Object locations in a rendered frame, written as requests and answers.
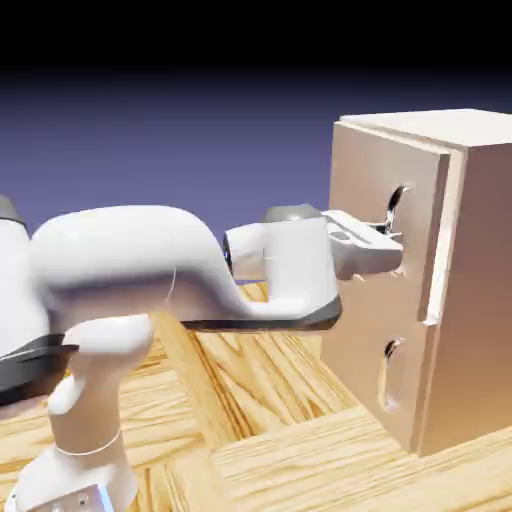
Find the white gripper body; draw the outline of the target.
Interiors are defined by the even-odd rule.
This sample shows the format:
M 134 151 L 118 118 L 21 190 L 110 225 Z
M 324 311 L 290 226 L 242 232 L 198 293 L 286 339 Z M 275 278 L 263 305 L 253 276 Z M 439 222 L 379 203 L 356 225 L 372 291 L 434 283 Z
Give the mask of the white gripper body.
M 341 210 L 323 212 L 338 280 L 396 270 L 403 245 L 377 230 L 377 225 L 359 220 Z

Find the long curved metal handle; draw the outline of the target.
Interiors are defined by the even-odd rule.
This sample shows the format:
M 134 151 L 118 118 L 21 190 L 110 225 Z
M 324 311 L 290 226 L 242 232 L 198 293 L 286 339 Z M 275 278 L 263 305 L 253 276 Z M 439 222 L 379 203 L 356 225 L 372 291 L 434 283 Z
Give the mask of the long curved metal handle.
M 384 224 L 384 234 L 395 241 L 398 241 L 402 234 L 400 232 L 395 232 L 393 225 L 396 217 L 396 210 L 398 207 L 398 204 L 403 197 L 403 195 L 411 189 L 411 186 L 409 185 L 400 185 L 398 186 L 393 194 L 391 195 L 388 206 L 386 209 L 386 219 Z

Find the large light wood cabinet door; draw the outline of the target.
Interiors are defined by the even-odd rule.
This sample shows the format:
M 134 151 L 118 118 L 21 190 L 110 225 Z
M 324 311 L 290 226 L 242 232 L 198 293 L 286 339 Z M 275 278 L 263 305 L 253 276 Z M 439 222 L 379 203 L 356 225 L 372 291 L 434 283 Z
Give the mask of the large light wood cabinet door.
M 384 229 L 400 185 L 394 231 L 402 234 L 402 276 L 421 286 L 427 318 L 450 151 L 431 141 L 338 122 L 334 125 L 330 207 Z

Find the small light wood cabinet door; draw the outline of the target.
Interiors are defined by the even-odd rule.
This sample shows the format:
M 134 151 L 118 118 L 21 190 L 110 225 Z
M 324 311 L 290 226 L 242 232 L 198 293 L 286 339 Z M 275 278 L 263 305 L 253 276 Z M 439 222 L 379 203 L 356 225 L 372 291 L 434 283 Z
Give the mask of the small light wood cabinet door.
M 322 337 L 321 359 L 346 389 L 408 452 L 419 449 L 432 342 L 421 286 L 382 274 L 338 283 L 343 314 Z M 403 338 L 406 367 L 400 407 L 384 411 L 377 386 L 386 344 Z

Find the light wood cabinet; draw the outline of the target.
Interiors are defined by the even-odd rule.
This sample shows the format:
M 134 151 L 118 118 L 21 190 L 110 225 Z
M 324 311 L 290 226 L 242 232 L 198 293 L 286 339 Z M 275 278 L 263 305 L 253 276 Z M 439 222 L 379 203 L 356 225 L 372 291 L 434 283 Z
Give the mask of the light wood cabinet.
M 449 109 L 345 115 L 338 122 L 450 151 L 414 453 L 430 455 L 512 426 L 512 114 Z

